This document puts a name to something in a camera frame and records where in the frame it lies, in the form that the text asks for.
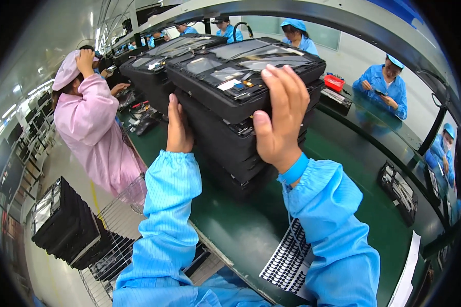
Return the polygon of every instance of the metal wire basket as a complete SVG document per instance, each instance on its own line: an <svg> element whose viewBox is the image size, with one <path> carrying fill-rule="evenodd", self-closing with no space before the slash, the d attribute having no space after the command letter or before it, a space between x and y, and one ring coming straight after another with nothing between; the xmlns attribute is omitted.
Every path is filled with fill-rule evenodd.
<svg viewBox="0 0 461 307"><path fill-rule="evenodd" d="M106 248L98 261L79 271L97 307L112 305L116 278L132 261L133 243L141 237L138 226L145 219L143 204L146 194L145 179L141 175L98 214L107 230Z"/></svg>

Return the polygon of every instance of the blue anti-static coat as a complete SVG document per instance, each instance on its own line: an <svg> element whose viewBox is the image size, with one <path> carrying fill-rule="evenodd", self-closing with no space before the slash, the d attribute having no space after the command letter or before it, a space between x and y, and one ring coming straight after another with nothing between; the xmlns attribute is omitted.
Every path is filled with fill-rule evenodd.
<svg viewBox="0 0 461 307"><path fill-rule="evenodd" d="M198 242L188 224L191 200L202 192L193 154L161 150L145 180L143 237L133 245L133 262L116 281L113 306L270 306L225 271L202 286L193 286L182 272ZM353 215L362 193L342 165L310 159L294 189L282 185L285 207L299 218L316 256L306 287L318 306L376 306L380 258L367 244L369 226Z"/></svg>

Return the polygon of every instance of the hair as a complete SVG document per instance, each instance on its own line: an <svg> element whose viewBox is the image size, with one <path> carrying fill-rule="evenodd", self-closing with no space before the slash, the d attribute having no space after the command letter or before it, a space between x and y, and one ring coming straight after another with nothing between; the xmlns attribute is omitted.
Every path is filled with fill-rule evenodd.
<svg viewBox="0 0 461 307"><path fill-rule="evenodd" d="M92 51L95 51L95 50L94 50L94 47L93 47L93 46L90 46L90 45L84 45L84 46L80 47L79 49L90 49L90 50L92 50Z"/></svg>
<svg viewBox="0 0 461 307"><path fill-rule="evenodd" d="M70 83L68 83L67 85L65 85L64 87L62 87L59 90L54 90L51 93L51 99L53 100L53 104L52 104L53 110L55 110L55 108L56 108L56 104L58 103L58 99L60 98L60 95L62 95L62 93L68 94L74 89L74 81L75 80L79 80L80 82L82 82L83 81L83 74L82 73L78 74L78 76L75 77L75 79L72 80Z"/></svg>
<svg viewBox="0 0 461 307"><path fill-rule="evenodd" d="M306 38L309 38L309 33L307 33L306 31L303 31L301 29L298 29L292 25L285 25L285 26L282 26L282 30L284 31L284 33L297 33L299 32L300 34L304 35Z"/></svg>

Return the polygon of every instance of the right hand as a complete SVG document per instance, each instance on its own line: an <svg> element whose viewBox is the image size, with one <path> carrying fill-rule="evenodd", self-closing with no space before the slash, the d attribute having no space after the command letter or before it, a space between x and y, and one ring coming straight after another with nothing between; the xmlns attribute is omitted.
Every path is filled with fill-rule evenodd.
<svg viewBox="0 0 461 307"><path fill-rule="evenodd" d="M449 174L449 162L447 161L447 158L443 156L443 164L444 164L444 173L447 175Z"/></svg>
<svg viewBox="0 0 461 307"><path fill-rule="evenodd" d="M189 153L193 149L193 133L188 127L183 107L174 94L169 95L168 114L166 151Z"/></svg>
<svg viewBox="0 0 461 307"><path fill-rule="evenodd" d="M264 162L284 174L302 154L297 138L311 99L289 65L279 69L269 64L261 76L270 90L272 119L264 111L254 112L256 147Z"/></svg>
<svg viewBox="0 0 461 307"><path fill-rule="evenodd" d="M94 74L94 70L92 69L92 60L94 59L95 55L96 53L92 50L81 49L80 54L75 57L77 68L82 73L84 79Z"/></svg>
<svg viewBox="0 0 461 307"><path fill-rule="evenodd" d="M371 84L370 84L367 80L363 80L363 81L362 81L362 87L363 87L365 90L371 90L371 89L372 89Z"/></svg>

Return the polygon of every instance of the worker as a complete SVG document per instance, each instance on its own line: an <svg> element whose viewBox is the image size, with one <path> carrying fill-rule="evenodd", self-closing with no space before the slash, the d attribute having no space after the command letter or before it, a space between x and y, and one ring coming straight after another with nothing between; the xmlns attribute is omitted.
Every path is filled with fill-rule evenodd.
<svg viewBox="0 0 461 307"><path fill-rule="evenodd" d="M309 38L306 25L302 20L287 18L280 25L285 34L284 43L290 44L310 54L318 55L318 49Z"/></svg>
<svg viewBox="0 0 461 307"><path fill-rule="evenodd" d="M193 27L188 27L187 24L176 25L176 30L179 32L179 36L189 33L198 33L198 31Z"/></svg>
<svg viewBox="0 0 461 307"><path fill-rule="evenodd" d="M393 56L386 54L385 64L372 65L352 85L375 102L398 116L406 119L406 86L399 76L405 66Z"/></svg>
<svg viewBox="0 0 461 307"><path fill-rule="evenodd" d="M270 89L273 117L253 114L257 150L281 174L285 207L299 218L316 256L305 287L318 306L376 306L379 253L367 242L369 226L353 215L362 192L341 164L307 159L299 149L310 96L292 68L269 65L261 76ZM171 94L167 147L145 175L147 219L139 225L142 238L133 244L132 263L117 278L113 306L271 306L252 289L229 281L227 268L201 286L193 286L182 271L195 256L198 234L188 218L191 200L202 192L200 169L190 152L192 133L183 118Z"/></svg>
<svg viewBox="0 0 461 307"><path fill-rule="evenodd" d="M118 196L146 170L135 152L123 142L115 121L119 102L114 97L129 84L109 89L95 74L94 52L74 50L63 60L53 83L56 130L82 164L89 178Z"/></svg>
<svg viewBox="0 0 461 307"><path fill-rule="evenodd" d="M454 166L451 153L451 146L456 138L456 133L450 123L445 123L443 132L436 136L429 150L424 155L425 161L431 169L436 169L440 165L444 176L449 185L454 188L456 184L454 178Z"/></svg>
<svg viewBox="0 0 461 307"><path fill-rule="evenodd" d="M148 41L148 46L151 47L151 48L155 47L154 39L160 38L160 37L164 37L164 35L162 34L162 32L158 31L158 32L153 33L153 34L150 36L150 40Z"/></svg>
<svg viewBox="0 0 461 307"><path fill-rule="evenodd" d="M212 21L213 24L217 25L219 30L217 31L217 36L225 36L227 37L227 43L234 42L234 26L231 25L228 16L219 16L215 17L215 20ZM235 30L235 39L240 42L242 41L242 33L241 30Z"/></svg>

